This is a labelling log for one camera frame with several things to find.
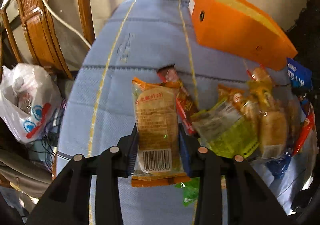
blue snack package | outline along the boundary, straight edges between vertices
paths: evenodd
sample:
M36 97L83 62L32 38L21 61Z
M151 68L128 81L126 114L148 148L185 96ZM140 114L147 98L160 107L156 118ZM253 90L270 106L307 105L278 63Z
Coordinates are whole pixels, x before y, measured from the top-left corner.
M291 153L286 150L282 156L265 163L275 179L282 179L291 161Z
M303 67L297 61L287 58L288 76L292 87L305 86L312 89L312 71Z

silver screw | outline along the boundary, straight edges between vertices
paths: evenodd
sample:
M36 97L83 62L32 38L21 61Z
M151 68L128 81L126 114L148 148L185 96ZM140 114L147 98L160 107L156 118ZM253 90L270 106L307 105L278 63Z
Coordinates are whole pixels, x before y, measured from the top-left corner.
M206 154L208 152L208 149L205 147L200 147L198 148L198 152L201 154Z
M82 158L83 158L82 155L78 154L78 155L75 155L75 156L73 157L73 160L76 161L76 162L78 162L78 161L82 160Z
M119 147L111 147L110 148L110 152L112 152L112 153L117 153L117 152L119 152L119 150L120 150Z
M242 156L235 156L235 160L237 162L242 162L243 161L243 157Z

white plastic bag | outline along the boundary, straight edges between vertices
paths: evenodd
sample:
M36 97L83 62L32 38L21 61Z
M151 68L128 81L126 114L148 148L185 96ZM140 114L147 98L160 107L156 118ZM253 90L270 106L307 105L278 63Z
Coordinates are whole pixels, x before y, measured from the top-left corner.
M0 84L0 117L20 143L41 137L61 95L50 75L40 66L17 64L3 67Z

blue eye logo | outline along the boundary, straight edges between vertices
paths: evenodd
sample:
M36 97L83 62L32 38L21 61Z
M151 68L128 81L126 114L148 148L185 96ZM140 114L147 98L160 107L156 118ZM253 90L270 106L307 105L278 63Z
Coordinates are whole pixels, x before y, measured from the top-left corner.
M39 105L35 105L32 108L32 114L34 115L36 120L40 121L42 119L42 107Z
M31 130L33 130L33 128L36 127L36 124L31 122L31 121L29 121L29 120L26 120L23 123L23 127L24 127L24 130L29 133L29 132L31 132Z

orange folder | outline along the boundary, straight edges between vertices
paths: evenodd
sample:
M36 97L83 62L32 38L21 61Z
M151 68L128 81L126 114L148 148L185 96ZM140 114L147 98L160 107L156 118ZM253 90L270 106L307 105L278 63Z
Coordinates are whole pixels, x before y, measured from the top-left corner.
M297 50L277 23L245 0L190 0L199 44L229 52L273 70L286 66Z

